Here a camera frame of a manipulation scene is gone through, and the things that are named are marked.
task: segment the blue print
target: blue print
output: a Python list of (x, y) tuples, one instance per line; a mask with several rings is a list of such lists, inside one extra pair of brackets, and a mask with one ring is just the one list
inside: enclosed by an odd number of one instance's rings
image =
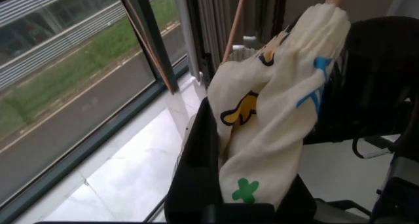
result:
[[(305, 97), (303, 97), (301, 100), (297, 102), (297, 107), (300, 107), (302, 103), (304, 103), (307, 99), (311, 98), (313, 100), (314, 105), (316, 106), (316, 113), (319, 114), (320, 111), (320, 99), (323, 95), (323, 90), (325, 88), (325, 83), (327, 82), (329, 76), (327, 76), (326, 68), (329, 66), (329, 64), (332, 62), (332, 59), (330, 58), (324, 58), (324, 57), (317, 57), (314, 59), (314, 68), (320, 69), (323, 71), (323, 74), (325, 76), (325, 81), (323, 84), (316, 89), (315, 91), (309, 93)], [(316, 91), (319, 90), (319, 98), (317, 97)]]

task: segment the black metal frame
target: black metal frame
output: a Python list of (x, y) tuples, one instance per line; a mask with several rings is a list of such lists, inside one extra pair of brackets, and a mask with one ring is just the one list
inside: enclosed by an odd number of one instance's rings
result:
[[(177, 79), (188, 71), (187, 58), (184, 57), (172, 67), (162, 37), (157, 27), (153, 10), (149, 0), (130, 0), (134, 9), (139, 14), (141, 21), (146, 24), (148, 39), (151, 41), (152, 48), (157, 53), (157, 58), (162, 64), (163, 71), (166, 74), (170, 86), (177, 90)], [(138, 38), (142, 48), (144, 44)], [(52, 164), (44, 173), (30, 183), (25, 189), (16, 194), (12, 199), (0, 207), (0, 223), (6, 224), (13, 222), (22, 215), (28, 208), (34, 205), (42, 196), (47, 194), (55, 185), (59, 184), (63, 178), (69, 175), (80, 163), (87, 159), (92, 153), (99, 149), (107, 140), (114, 136), (137, 114), (147, 107), (163, 91), (166, 85), (159, 75), (156, 66), (154, 66), (149, 55), (145, 52), (146, 59), (151, 67), (156, 81), (146, 89), (139, 92), (137, 96), (125, 103), (118, 111), (114, 112), (101, 126), (89, 133), (89, 135), (79, 142), (74, 149), (63, 155), (62, 159)]]

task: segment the fence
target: fence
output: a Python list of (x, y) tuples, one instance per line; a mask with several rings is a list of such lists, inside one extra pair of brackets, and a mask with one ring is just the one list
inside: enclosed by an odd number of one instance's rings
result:
[[(56, 0), (11, 0), (0, 4), (0, 26), (22, 17), (41, 4)], [(73, 27), (59, 33), (26, 53), (0, 66), (0, 91), (19, 81), (51, 60), (70, 51), (83, 41), (97, 34), (125, 16), (122, 4), (118, 1), (83, 20)]]

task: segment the glass pane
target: glass pane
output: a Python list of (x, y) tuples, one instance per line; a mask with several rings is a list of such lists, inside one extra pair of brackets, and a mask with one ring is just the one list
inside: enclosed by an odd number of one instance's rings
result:
[(0, 204), (155, 81), (118, 0), (38, 6), (0, 47)]
[(172, 65), (186, 55), (186, 44), (175, 0), (150, 0), (164, 46)]

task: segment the white cloth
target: white cloth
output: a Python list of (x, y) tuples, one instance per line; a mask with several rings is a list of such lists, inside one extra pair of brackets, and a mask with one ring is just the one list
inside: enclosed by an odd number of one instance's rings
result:
[(349, 31), (334, 5), (310, 7), (287, 38), (254, 56), (226, 62), (209, 88), (219, 134), (225, 202), (277, 208), (299, 170), (302, 139), (313, 128), (323, 86)]

